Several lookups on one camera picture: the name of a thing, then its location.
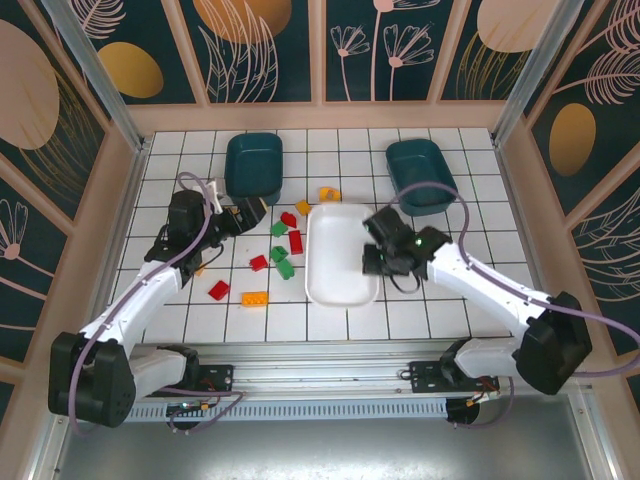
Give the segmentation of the left black mount plate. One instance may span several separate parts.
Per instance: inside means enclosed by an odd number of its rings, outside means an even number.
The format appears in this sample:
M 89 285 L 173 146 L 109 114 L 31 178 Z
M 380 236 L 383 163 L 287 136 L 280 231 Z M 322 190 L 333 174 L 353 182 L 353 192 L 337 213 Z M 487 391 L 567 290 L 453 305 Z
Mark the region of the left black mount plate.
M 229 392 L 233 389 L 233 381 L 233 365 L 200 365 L 194 386 L 200 392 Z

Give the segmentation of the white plastic tray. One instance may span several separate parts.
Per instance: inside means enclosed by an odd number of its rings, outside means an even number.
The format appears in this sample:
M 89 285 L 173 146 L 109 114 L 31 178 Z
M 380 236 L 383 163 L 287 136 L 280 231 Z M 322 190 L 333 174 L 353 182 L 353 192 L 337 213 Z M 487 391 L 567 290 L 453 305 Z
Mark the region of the white plastic tray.
M 305 291 L 327 308 L 364 307 L 376 300 L 379 278 L 362 272 L 362 255 L 370 235 L 363 222 L 373 211 L 363 204 L 322 204 L 307 225 Z

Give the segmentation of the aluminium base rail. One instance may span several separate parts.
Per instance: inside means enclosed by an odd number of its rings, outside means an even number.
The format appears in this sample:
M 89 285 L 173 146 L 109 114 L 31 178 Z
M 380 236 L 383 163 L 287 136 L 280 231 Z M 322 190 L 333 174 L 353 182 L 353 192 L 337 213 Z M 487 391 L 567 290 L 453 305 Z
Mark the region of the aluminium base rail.
M 409 397 L 400 372 L 437 360 L 449 340 L 192 344 L 205 365 L 234 366 L 233 387 L 249 400 Z

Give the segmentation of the right black mount plate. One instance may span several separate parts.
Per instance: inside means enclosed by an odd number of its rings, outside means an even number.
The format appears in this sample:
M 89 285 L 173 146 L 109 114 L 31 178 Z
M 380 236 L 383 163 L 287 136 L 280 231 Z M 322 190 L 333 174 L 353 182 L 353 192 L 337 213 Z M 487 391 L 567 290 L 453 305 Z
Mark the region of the right black mount plate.
M 414 394 L 444 393 L 451 390 L 439 361 L 415 361 L 409 364 L 409 382 Z

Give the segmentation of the teal plastic bin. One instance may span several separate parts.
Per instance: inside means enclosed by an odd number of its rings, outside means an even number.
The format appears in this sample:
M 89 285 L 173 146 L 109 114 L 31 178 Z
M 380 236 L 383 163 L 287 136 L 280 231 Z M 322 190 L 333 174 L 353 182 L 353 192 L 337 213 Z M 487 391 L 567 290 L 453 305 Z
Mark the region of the teal plastic bin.
M 225 189 L 233 203 L 259 197 L 275 205 L 283 186 L 283 143 L 269 132 L 243 133 L 227 145 Z
M 428 139 L 394 142 L 385 152 L 387 171 L 397 193 L 416 183 L 431 181 L 458 191 L 453 175 L 440 148 Z M 403 195 L 400 209 L 409 216 L 443 213 L 456 197 L 448 191 L 422 187 Z

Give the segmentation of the aluminium frame post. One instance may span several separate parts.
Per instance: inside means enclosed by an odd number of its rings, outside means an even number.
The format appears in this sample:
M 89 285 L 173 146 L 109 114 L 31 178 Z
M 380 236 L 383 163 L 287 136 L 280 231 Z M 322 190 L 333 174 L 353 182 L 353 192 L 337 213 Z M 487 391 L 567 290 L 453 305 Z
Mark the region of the aluminium frame post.
M 520 120 L 524 108 L 575 24 L 584 0 L 560 0 L 553 10 L 540 39 L 517 78 L 492 132 L 492 141 L 500 149 Z
M 140 153 L 143 150 L 144 137 L 136 127 L 125 102 L 110 80 L 93 44 L 72 12 L 71 6 L 66 0 L 41 1 L 123 137 L 135 153 Z

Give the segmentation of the black mount plate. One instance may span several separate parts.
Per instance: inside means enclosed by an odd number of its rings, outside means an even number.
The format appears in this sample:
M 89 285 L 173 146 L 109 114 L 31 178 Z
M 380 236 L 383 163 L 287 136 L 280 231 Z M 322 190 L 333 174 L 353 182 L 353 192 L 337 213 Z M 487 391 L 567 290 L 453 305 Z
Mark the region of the black mount plate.
M 200 365 L 194 386 L 200 392 L 229 392 L 233 389 L 233 381 L 233 365 Z
M 414 394 L 444 393 L 451 390 L 439 361 L 415 361 L 409 364 L 409 382 Z

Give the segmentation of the grey metal sheet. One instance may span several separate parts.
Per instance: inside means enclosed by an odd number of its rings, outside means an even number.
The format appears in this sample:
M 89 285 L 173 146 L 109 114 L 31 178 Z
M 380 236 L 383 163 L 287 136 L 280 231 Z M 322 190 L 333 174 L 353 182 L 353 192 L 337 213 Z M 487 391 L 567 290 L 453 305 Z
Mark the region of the grey metal sheet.
M 192 436 L 129 423 L 88 437 L 55 421 L 29 480 L 622 480 L 586 399 L 487 405 L 491 427 L 436 418 L 222 421 Z

